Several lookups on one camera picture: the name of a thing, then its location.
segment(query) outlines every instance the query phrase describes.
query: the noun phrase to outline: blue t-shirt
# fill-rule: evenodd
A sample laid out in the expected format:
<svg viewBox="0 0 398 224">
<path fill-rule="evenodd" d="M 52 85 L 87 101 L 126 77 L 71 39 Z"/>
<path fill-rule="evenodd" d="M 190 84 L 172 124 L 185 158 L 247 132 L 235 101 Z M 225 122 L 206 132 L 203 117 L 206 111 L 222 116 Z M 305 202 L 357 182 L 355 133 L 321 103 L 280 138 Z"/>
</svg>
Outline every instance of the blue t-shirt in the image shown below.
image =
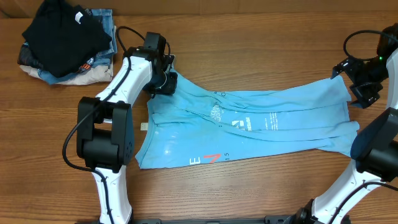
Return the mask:
<svg viewBox="0 0 398 224">
<path fill-rule="evenodd" d="M 213 92 L 180 74 L 173 96 L 148 102 L 141 169 L 271 156 L 307 149 L 349 155 L 359 129 L 341 77 L 283 91 Z"/>
</svg>

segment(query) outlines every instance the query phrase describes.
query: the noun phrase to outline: white tag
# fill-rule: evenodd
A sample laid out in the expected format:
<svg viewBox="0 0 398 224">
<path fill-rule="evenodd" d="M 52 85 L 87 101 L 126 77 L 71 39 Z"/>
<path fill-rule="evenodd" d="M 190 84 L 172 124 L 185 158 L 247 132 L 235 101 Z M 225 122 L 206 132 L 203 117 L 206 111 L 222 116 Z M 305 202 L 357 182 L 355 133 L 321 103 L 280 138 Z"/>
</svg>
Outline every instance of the white tag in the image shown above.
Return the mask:
<svg viewBox="0 0 398 224">
<path fill-rule="evenodd" d="M 82 18 L 82 17 L 83 17 L 83 14 L 82 14 L 81 12 L 76 13 L 76 15 L 75 15 L 75 20 L 76 20 L 76 22 L 78 22 L 79 24 L 81 24 L 81 23 L 80 23 L 80 18 Z"/>
<path fill-rule="evenodd" d="M 141 123 L 141 131 L 148 131 L 148 123 Z"/>
</svg>

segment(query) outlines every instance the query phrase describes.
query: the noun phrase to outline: light blue fabric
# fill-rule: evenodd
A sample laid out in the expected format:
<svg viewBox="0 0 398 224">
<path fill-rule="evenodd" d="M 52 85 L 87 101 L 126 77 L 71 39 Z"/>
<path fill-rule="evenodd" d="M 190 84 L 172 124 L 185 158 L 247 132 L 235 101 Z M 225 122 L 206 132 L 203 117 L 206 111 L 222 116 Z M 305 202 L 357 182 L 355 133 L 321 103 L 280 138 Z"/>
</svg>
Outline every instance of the light blue fabric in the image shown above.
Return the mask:
<svg viewBox="0 0 398 224">
<path fill-rule="evenodd" d="M 141 169 L 272 156 L 307 149 L 349 156 L 359 129 L 341 77 L 283 91 L 206 91 L 180 74 L 173 96 L 148 102 Z"/>
<path fill-rule="evenodd" d="M 102 17 L 101 23 L 103 25 L 103 29 L 109 36 L 112 37 L 112 40 L 109 43 L 109 49 L 98 52 L 95 56 L 94 63 L 92 64 L 91 67 L 95 68 L 98 65 L 109 66 L 111 64 L 111 57 L 113 57 L 113 55 L 118 52 L 118 48 L 116 45 L 116 38 L 115 38 L 114 21 L 112 17 L 112 9 L 91 9 L 90 11 L 93 16 Z M 46 70 L 38 69 L 37 73 L 41 79 L 43 79 L 50 85 L 67 81 L 79 74 L 79 73 L 69 73 L 64 77 L 57 78 Z"/>
</svg>

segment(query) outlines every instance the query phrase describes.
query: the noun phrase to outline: wooden tabletop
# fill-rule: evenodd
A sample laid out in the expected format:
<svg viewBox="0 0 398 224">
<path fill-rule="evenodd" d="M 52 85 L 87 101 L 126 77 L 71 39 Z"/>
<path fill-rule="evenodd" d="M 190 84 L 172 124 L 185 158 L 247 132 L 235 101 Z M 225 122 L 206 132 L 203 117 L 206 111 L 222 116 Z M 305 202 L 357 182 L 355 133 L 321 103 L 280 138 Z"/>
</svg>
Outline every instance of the wooden tabletop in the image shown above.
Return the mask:
<svg viewBox="0 0 398 224">
<path fill-rule="evenodd" d="M 398 21 L 396 12 L 319 12 L 223 16 L 115 17 L 117 26 L 161 33 L 177 56 L 176 69 L 207 90 L 283 90 L 331 75 L 342 61 L 344 39 L 360 29 L 382 30 Z M 0 19 L 0 223 L 73 223 L 95 220 L 100 205 L 91 174 L 68 167 L 63 141 L 76 123 L 82 96 L 95 96 L 107 83 L 49 86 L 29 77 L 17 63 L 30 19 Z M 141 45 L 121 31 L 125 46 Z M 353 54 L 372 56 L 378 36 L 349 44 Z M 121 67 L 121 48 L 114 72 Z M 345 75 L 346 85 L 351 82 Z M 366 110 L 350 107 L 361 127 L 384 111 L 381 99 Z M 135 152 L 148 119 L 141 94 L 133 107 Z M 73 138 L 68 156 L 76 155 Z M 321 195 L 342 173 L 349 158 L 319 150 L 234 162 L 139 170 L 127 167 L 127 191 L 135 218 L 243 218 L 292 214 Z M 394 223 L 398 194 L 377 189 L 350 215 L 354 223 Z"/>
</svg>

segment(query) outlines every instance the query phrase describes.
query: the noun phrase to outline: beige cloth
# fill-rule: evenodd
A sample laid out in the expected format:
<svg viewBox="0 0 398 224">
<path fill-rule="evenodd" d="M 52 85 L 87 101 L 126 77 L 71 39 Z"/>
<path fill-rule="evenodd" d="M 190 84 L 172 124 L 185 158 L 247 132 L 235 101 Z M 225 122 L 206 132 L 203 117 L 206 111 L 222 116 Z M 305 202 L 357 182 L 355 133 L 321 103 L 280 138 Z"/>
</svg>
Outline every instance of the beige cloth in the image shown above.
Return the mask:
<svg viewBox="0 0 398 224">
<path fill-rule="evenodd" d="M 20 65 L 22 71 L 28 73 L 28 75 L 40 78 L 37 72 L 37 68 L 32 68 L 30 66 Z M 90 68 L 89 70 L 78 74 L 74 78 L 71 78 L 64 82 L 59 82 L 56 84 L 61 85 L 89 85 L 96 82 L 110 82 L 113 78 L 113 61 L 109 66 L 98 65 L 95 68 Z"/>
</svg>

